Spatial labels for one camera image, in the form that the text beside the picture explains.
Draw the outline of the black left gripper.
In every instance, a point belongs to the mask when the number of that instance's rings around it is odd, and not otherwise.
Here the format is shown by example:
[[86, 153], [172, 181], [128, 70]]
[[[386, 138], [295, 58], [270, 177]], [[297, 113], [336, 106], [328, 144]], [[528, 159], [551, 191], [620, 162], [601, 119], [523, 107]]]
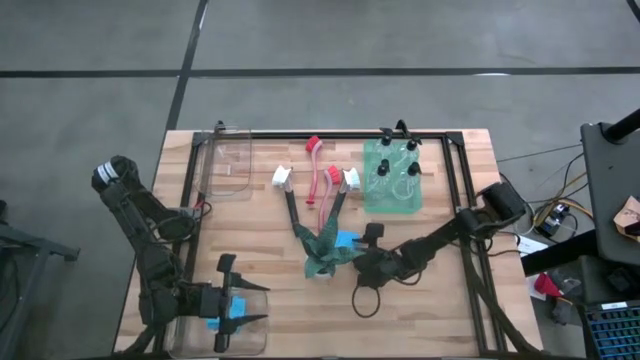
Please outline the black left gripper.
[[[236, 259], [235, 254], [224, 253], [220, 256], [217, 271], [223, 274], [223, 286], [225, 288], [238, 288], [255, 291], [269, 291], [269, 288], [245, 280], [238, 272], [233, 271]], [[210, 284], [201, 288], [198, 316], [200, 318], [219, 318], [220, 303], [222, 298], [221, 289], [212, 287]], [[244, 315], [236, 318], [221, 318], [218, 333], [215, 335], [214, 351], [224, 353], [230, 346], [230, 336], [237, 330], [251, 322], [267, 318], [266, 314]]]

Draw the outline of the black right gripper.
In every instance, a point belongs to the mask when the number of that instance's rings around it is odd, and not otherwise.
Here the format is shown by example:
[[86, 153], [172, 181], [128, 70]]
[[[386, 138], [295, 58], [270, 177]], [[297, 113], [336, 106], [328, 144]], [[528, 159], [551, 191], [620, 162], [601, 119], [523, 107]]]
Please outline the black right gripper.
[[367, 250], [352, 261], [357, 272], [357, 287], [380, 288], [400, 273], [397, 256], [388, 250], [377, 248], [384, 230], [382, 223], [368, 223], [364, 233], [353, 240], [355, 249]]

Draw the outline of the red-handled red dish brush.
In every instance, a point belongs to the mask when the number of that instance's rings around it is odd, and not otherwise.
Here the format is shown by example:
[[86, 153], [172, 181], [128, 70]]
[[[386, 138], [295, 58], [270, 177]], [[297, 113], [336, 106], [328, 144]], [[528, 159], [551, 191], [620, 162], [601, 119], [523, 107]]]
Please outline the red-handled red dish brush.
[[318, 136], [314, 135], [308, 140], [305, 147], [306, 151], [310, 154], [311, 166], [312, 166], [312, 178], [311, 178], [311, 183], [309, 188], [309, 194], [306, 200], [306, 203], [308, 205], [313, 205], [315, 203], [315, 195], [316, 195], [317, 181], [318, 181], [317, 158], [318, 158], [318, 152], [320, 151], [322, 145], [323, 145], [322, 140]]

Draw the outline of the snake plant in white pot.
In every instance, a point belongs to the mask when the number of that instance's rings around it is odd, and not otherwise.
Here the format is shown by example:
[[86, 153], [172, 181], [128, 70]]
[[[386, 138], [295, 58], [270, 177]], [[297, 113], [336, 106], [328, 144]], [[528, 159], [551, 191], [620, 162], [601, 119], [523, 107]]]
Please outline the snake plant in white pot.
[[352, 262], [364, 252], [349, 246], [336, 246], [338, 236], [338, 218], [332, 213], [318, 234], [297, 223], [293, 226], [295, 236], [301, 241], [307, 256], [304, 263], [304, 275], [307, 279], [327, 274], [333, 277], [336, 268]]

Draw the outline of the large clear plastic bin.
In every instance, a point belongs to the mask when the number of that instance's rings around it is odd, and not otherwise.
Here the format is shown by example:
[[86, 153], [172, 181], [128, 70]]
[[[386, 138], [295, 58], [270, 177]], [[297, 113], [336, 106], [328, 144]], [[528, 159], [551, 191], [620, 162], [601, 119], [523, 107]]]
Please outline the large clear plastic bin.
[[233, 296], [247, 301], [246, 315], [266, 314], [267, 318], [240, 327], [230, 336], [230, 346], [224, 353], [214, 351], [217, 331], [206, 328], [206, 318], [198, 316], [199, 301], [195, 309], [175, 319], [167, 328], [165, 349], [176, 359], [204, 359], [217, 357], [255, 356], [266, 348], [268, 332], [268, 297], [265, 291], [230, 288], [222, 290], [220, 317], [229, 318], [228, 310]]

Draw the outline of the green translucent plastic bin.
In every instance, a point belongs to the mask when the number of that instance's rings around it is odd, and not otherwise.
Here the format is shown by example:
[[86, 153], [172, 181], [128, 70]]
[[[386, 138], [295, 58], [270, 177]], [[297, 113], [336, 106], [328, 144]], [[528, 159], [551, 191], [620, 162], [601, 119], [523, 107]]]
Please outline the green translucent plastic bin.
[[[421, 190], [421, 175], [420, 175], [420, 183], [419, 186], [416, 188], [416, 192], [414, 194], [414, 196], [411, 199], [408, 200], [398, 200], [394, 194], [393, 194], [393, 186], [396, 183], [396, 180], [398, 179], [400, 173], [404, 170], [407, 169], [407, 167], [401, 167], [397, 165], [397, 162], [400, 158], [400, 155], [398, 156], [398, 159], [395, 160], [393, 163], [389, 163], [390, 164], [390, 183], [389, 186], [385, 192], [385, 196], [379, 200], [371, 200], [367, 194], [366, 194], [366, 182], [367, 182], [367, 177], [369, 175], [369, 173], [375, 169], [377, 167], [378, 164], [375, 164], [374, 162], [372, 162], [370, 160], [370, 156], [368, 153], [368, 148], [369, 148], [369, 144], [372, 140], [367, 140], [364, 143], [364, 180], [363, 180], [363, 184], [364, 184], [364, 200], [365, 200], [365, 211], [368, 213], [385, 213], [385, 214], [412, 214], [417, 212], [418, 210], [420, 210], [422, 208], [423, 205], [423, 201], [422, 201], [422, 190]], [[408, 140], [406, 141], [400, 141], [400, 142], [396, 142], [397, 143], [397, 147], [398, 147], [398, 153], [400, 150], [400, 147], [402, 145], [405, 145], [407, 143]]]

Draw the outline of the white paper sheet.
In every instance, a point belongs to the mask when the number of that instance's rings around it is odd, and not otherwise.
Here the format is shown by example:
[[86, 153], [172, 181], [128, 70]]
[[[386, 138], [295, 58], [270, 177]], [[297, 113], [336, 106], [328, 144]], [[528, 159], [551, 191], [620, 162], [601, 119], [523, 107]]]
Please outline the white paper sheet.
[[537, 240], [521, 236], [517, 241], [517, 250], [521, 257], [533, 254], [548, 248], [548, 245]]

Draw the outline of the red cone-shaped object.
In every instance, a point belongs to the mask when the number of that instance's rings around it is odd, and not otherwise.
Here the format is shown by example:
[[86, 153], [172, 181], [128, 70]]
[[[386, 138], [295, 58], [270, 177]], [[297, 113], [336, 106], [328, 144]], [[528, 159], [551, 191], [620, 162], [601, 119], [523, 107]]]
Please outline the red cone-shaped object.
[[544, 296], [559, 298], [564, 295], [560, 288], [546, 273], [540, 273], [534, 281], [534, 290]]

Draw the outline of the small electronics box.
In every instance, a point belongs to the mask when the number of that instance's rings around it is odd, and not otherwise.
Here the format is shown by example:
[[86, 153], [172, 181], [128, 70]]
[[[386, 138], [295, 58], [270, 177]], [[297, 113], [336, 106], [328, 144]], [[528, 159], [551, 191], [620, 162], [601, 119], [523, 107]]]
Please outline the small electronics box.
[[570, 207], [563, 203], [544, 205], [534, 219], [534, 230], [543, 237], [550, 238], [560, 229], [570, 214]]

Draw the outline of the dark grey metal stand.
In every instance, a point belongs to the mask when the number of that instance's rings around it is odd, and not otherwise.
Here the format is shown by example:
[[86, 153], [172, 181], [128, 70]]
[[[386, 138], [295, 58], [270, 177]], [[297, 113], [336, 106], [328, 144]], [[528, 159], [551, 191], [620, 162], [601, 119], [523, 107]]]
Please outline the dark grey metal stand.
[[5, 220], [0, 200], [0, 360], [12, 360], [42, 282], [47, 260], [58, 255], [75, 262], [79, 248], [16, 229]]

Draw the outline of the black side table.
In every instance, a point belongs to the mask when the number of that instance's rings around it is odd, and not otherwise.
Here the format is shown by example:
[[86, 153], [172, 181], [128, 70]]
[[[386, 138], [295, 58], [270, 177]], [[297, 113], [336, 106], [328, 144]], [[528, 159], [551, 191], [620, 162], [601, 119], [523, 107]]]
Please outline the black side table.
[[620, 234], [614, 217], [629, 197], [640, 198], [640, 132], [607, 141], [598, 125], [580, 127], [599, 256], [640, 266], [640, 242]]

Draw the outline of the brown cardboard piece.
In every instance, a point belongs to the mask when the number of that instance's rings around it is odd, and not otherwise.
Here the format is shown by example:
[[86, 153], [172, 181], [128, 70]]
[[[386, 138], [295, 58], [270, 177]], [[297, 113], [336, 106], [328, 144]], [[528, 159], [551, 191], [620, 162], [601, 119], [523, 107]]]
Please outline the brown cardboard piece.
[[640, 242], [640, 200], [630, 196], [613, 218], [617, 232]]

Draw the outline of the black pole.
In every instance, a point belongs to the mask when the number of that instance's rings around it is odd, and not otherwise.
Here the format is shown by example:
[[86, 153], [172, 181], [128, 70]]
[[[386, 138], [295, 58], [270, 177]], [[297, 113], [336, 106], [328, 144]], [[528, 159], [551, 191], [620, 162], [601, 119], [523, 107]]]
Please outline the black pole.
[[601, 122], [599, 127], [605, 140], [613, 144], [623, 144], [628, 135], [640, 129], [640, 108], [616, 123]]

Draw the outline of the pink-handled red dish brush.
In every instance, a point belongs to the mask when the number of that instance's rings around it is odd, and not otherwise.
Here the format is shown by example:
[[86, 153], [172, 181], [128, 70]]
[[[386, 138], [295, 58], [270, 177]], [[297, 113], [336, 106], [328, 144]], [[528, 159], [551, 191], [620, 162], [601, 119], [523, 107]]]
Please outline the pink-handled red dish brush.
[[342, 180], [342, 175], [340, 173], [340, 170], [334, 165], [331, 165], [329, 168], [324, 170], [324, 176], [325, 176], [326, 187], [325, 187], [325, 193], [323, 195], [321, 205], [319, 208], [318, 223], [317, 223], [318, 231], [321, 231], [323, 229], [326, 222], [327, 201], [329, 199], [329, 196], [331, 195], [334, 186], [339, 185]]

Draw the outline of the black aluminium table frame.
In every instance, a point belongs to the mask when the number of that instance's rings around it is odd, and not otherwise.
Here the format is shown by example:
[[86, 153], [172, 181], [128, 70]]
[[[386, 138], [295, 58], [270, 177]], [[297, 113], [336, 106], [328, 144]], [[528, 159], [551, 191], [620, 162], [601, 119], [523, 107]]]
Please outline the black aluminium table frame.
[[[154, 195], [167, 207], [192, 206], [199, 200], [200, 168], [204, 159], [198, 152], [193, 180], [187, 180], [187, 168], [193, 134], [195, 130], [169, 131], [162, 146], [155, 181]], [[415, 130], [422, 133], [425, 156], [421, 166], [426, 168], [422, 193], [424, 204], [430, 203], [414, 214], [369, 214], [364, 210], [362, 192], [350, 194], [344, 201], [339, 218], [340, 229], [364, 232], [366, 223], [384, 222], [385, 236], [379, 240], [380, 247], [395, 247], [409, 238], [426, 236], [453, 218], [454, 210], [446, 173], [453, 169], [457, 187], [478, 180], [480, 186], [489, 186], [498, 181], [497, 167], [491, 148], [488, 130]], [[474, 254], [454, 245], [441, 249], [429, 262], [421, 281], [414, 286], [405, 286], [390, 281], [379, 291], [381, 307], [374, 317], [363, 319], [352, 310], [351, 295], [356, 284], [357, 272], [351, 264], [337, 268], [333, 278], [314, 277], [305, 280], [303, 267], [305, 254], [298, 239], [294, 238], [287, 214], [286, 199], [282, 190], [271, 185], [273, 172], [279, 164], [293, 168], [292, 182], [296, 194], [300, 221], [316, 231], [317, 206], [303, 204], [311, 181], [309, 154], [305, 143], [309, 137], [318, 135], [325, 141], [319, 155], [319, 164], [351, 168], [360, 172], [364, 187], [363, 145], [369, 138], [379, 135], [373, 130], [336, 131], [252, 131], [254, 150], [252, 180], [243, 194], [250, 198], [232, 200], [208, 195], [206, 201], [214, 208], [203, 221], [202, 232], [193, 265], [193, 278], [197, 281], [222, 281], [216, 272], [218, 258], [222, 253], [235, 253], [234, 270], [241, 272], [249, 281], [270, 287], [267, 293], [268, 313], [257, 326], [266, 325], [264, 349], [257, 356], [206, 355], [193, 352], [187, 359], [248, 358], [248, 359], [318, 359], [318, 358], [462, 358], [480, 355], [482, 337], [476, 335], [476, 324], [484, 333], [486, 350], [493, 359], [506, 359], [516, 353], [513, 341], [504, 333], [505, 346], [511, 350], [497, 354], [493, 333], [492, 316], [479, 295], [475, 305], [467, 289], [465, 269], [481, 271], [480, 260]], [[445, 160], [442, 149], [448, 138], [464, 139], [475, 154], [470, 155], [472, 170], [464, 170], [472, 180], [462, 180], [462, 163], [453, 142], [449, 143], [451, 160]], [[535, 325], [532, 305], [514, 302], [528, 300], [525, 277], [519, 255], [504, 254], [494, 264], [484, 266], [485, 274], [497, 270], [495, 285], [502, 287], [503, 299], [500, 307], [510, 307], [510, 315], [521, 329], [512, 326], [527, 340], [531, 348], [541, 348], [538, 326]]]

